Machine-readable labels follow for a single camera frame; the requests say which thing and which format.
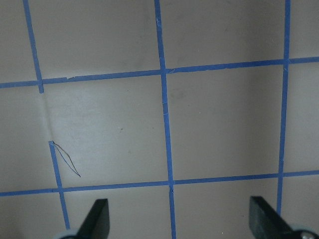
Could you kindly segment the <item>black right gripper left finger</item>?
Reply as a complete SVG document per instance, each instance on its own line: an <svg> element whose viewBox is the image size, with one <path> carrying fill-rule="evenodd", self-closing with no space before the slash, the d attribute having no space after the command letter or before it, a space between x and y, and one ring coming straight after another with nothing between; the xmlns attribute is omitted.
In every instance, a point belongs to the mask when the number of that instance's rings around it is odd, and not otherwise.
<svg viewBox="0 0 319 239"><path fill-rule="evenodd" d="M110 232L108 199L97 199L79 228L77 239L107 239Z"/></svg>

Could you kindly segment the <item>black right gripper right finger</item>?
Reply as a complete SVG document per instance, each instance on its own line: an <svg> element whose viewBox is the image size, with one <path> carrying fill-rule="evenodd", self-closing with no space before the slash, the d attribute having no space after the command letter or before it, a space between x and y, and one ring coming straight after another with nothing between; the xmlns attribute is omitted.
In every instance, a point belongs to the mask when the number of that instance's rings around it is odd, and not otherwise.
<svg viewBox="0 0 319 239"><path fill-rule="evenodd" d="M261 196L249 201L249 228L254 237L290 237L292 228Z"/></svg>

